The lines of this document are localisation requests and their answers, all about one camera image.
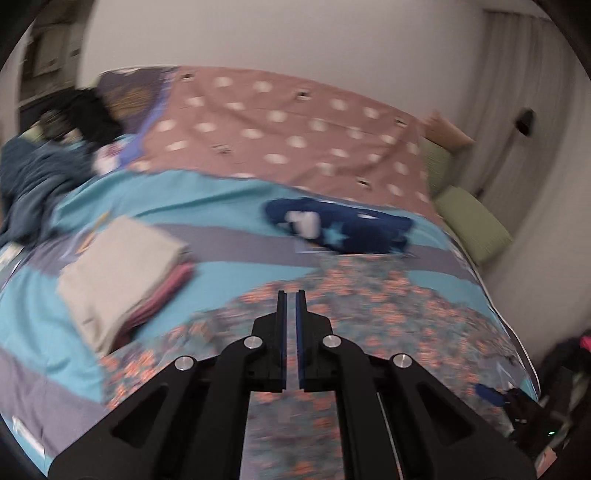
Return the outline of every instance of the bed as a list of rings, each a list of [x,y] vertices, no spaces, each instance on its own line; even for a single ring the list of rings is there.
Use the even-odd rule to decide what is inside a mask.
[[[333,397],[297,389],[300,288],[336,333],[373,355],[412,355],[505,434],[510,423],[475,384],[518,385],[537,398],[527,354],[441,228],[418,147],[421,124],[411,115],[254,70],[120,69],[101,75],[97,89],[125,135],[99,150],[102,175],[61,201],[51,220],[57,235],[20,258],[0,293],[0,413],[44,473],[170,361],[217,355],[247,335],[274,310],[280,289],[290,302],[288,391],[253,395],[244,478],[342,474]],[[408,217],[408,248],[335,255],[265,218],[267,202],[301,197]],[[198,265],[134,341],[97,359],[56,284],[106,213],[163,228],[190,245]]]

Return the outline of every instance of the turquoise bedspread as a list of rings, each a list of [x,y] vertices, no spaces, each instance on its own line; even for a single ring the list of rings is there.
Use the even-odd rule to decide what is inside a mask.
[[[196,235],[204,229],[208,232],[224,229],[259,238],[264,244],[289,236],[265,220],[263,204],[280,197],[301,196],[302,192],[261,180],[216,179],[191,171],[153,175],[118,171],[90,181],[69,194],[54,211],[52,224],[63,235],[75,235],[92,228],[101,215],[109,212],[110,218],[127,215],[151,225],[194,228]],[[413,218],[411,251],[414,248],[416,252],[440,255],[449,263],[453,247],[440,228],[412,213],[395,209],[381,211]],[[306,250],[296,239],[289,241],[295,251],[294,258],[327,255],[314,249]],[[197,260],[195,278],[140,329],[138,339],[147,340],[166,333],[186,323],[195,312],[220,308],[265,283],[301,278],[314,270],[307,260],[301,265],[292,260],[285,264],[281,264],[281,260],[273,263],[235,258]],[[469,271],[467,265],[460,265],[459,259],[457,262],[457,271]],[[423,265],[410,271],[408,277],[420,287],[433,289],[451,302],[476,310],[503,329],[478,282],[470,279],[468,273],[459,275],[455,271],[429,269]],[[0,347],[27,369],[71,394],[101,403],[105,372],[77,334],[66,305],[56,293],[56,285],[56,275],[31,263],[14,275],[0,293]],[[531,380],[524,380],[522,388],[535,397]],[[47,455],[42,462],[45,471],[50,457]]]

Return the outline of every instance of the floral pattern fabric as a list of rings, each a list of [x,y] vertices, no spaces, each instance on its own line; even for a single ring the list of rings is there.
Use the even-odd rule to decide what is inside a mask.
[[[335,333],[371,355],[410,354],[493,427],[509,432],[502,410],[474,392],[477,383],[500,386],[487,360],[517,358],[509,337],[474,310],[413,285],[393,255],[327,257],[306,277],[267,284],[222,309],[195,314],[164,336],[114,352],[102,360],[109,373],[106,404],[115,408],[180,355],[218,355],[248,335],[254,319],[273,312],[277,291],[285,290],[287,391],[251,395],[243,465],[261,479],[343,478],[334,395],[298,390],[294,294],[301,288],[308,310],[327,316]]]

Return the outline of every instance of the pink clothing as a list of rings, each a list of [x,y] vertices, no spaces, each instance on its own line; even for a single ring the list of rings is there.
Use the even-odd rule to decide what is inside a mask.
[[[113,342],[113,351],[127,345],[131,341],[132,330],[156,315],[191,280],[194,268],[194,263],[181,263],[172,269],[152,296],[130,315]]]

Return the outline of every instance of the black bracket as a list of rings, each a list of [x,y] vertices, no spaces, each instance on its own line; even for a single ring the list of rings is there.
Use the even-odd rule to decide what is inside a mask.
[[[533,463],[409,355],[367,355],[296,300],[300,388],[333,390],[348,480],[533,480]]]
[[[238,480],[250,393],[285,389],[286,295],[214,358],[177,358],[58,455],[49,480]],[[296,302],[300,388],[334,391],[347,480],[534,480],[412,357],[367,355]]]
[[[286,299],[213,358],[177,358],[59,454],[49,480],[238,479],[250,393],[286,384]]]

